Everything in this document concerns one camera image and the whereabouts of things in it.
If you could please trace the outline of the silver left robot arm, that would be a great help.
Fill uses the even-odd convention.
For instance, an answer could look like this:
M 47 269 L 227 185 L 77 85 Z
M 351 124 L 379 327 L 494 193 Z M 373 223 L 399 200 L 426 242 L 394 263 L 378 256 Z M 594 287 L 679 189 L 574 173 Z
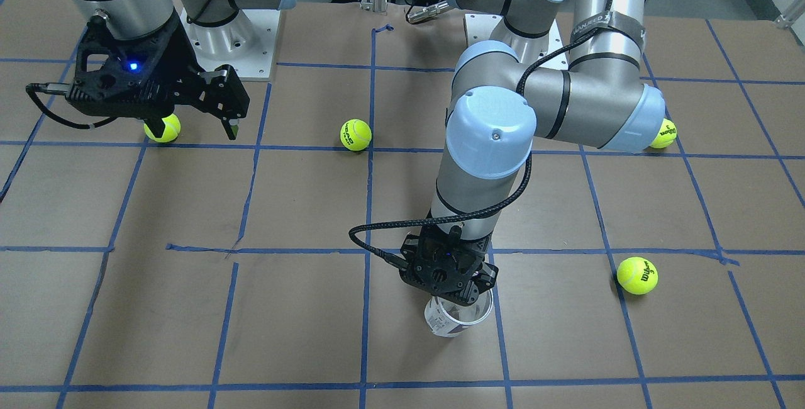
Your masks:
M 573 0 L 564 50 L 547 39 L 564 0 L 448 0 L 500 14 L 488 41 L 455 65 L 445 150 L 419 234 L 391 258 L 401 280 L 468 306 L 496 283 L 485 261 L 499 212 L 523 192 L 535 138 L 638 153 L 665 117 L 661 91 L 640 80 L 644 0 Z

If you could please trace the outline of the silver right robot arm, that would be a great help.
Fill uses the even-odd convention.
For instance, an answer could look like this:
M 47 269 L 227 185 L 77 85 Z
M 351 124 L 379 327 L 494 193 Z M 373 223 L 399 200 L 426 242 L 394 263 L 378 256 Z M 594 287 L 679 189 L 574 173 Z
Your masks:
M 249 94 L 242 61 L 264 39 L 247 11 L 281 11 L 297 0 L 74 0 L 87 24 L 72 81 L 29 83 L 41 113 L 74 129 L 119 118 L 143 122 L 151 140 L 169 142 L 175 106 L 196 108 L 238 136 Z

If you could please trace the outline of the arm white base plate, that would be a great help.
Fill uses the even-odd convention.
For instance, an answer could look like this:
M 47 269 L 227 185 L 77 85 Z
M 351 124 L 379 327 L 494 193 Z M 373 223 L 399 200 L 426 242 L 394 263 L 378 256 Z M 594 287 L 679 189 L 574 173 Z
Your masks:
M 556 16 L 552 17 L 551 28 L 546 35 L 537 38 L 526 38 L 516 35 L 502 22 L 500 15 L 483 15 L 470 13 L 465 15 L 465 35 L 467 45 L 472 46 L 483 41 L 500 41 L 509 45 L 522 63 L 530 65 L 541 57 L 562 48 L 564 43 L 560 35 L 560 27 Z
M 212 71 L 229 64 L 243 81 L 270 80 L 282 11 L 239 11 L 229 24 L 216 28 L 187 24 L 186 18 L 183 9 L 184 30 L 204 70 Z

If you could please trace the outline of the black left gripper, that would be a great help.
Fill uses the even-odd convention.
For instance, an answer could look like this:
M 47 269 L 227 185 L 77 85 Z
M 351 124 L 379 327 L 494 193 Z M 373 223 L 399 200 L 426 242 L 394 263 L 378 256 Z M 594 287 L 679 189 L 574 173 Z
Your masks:
M 460 238 L 461 228 L 450 232 L 438 226 L 421 228 L 406 236 L 401 246 L 408 263 L 400 271 L 403 282 L 460 306 L 470 306 L 496 285 L 497 266 L 486 262 L 491 234 L 475 240 Z

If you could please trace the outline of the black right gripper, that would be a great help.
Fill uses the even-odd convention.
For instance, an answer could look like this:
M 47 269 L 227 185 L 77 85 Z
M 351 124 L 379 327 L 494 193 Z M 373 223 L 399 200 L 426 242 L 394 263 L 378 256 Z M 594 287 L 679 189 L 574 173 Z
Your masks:
M 77 52 L 68 103 L 88 116 L 161 119 L 190 102 L 221 122 L 236 140 L 250 97 L 238 71 L 203 71 L 178 16 L 137 39 L 115 39 L 107 20 L 91 16 Z

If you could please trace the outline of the yellow tennis ball near left arm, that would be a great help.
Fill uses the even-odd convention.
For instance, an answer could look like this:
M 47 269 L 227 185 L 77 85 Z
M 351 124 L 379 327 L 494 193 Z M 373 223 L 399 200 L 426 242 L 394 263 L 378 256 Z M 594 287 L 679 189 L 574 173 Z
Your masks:
M 630 294 L 650 293 L 658 284 L 658 272 L 647 258 L 629 257 L 616 269 L 616 280 Z

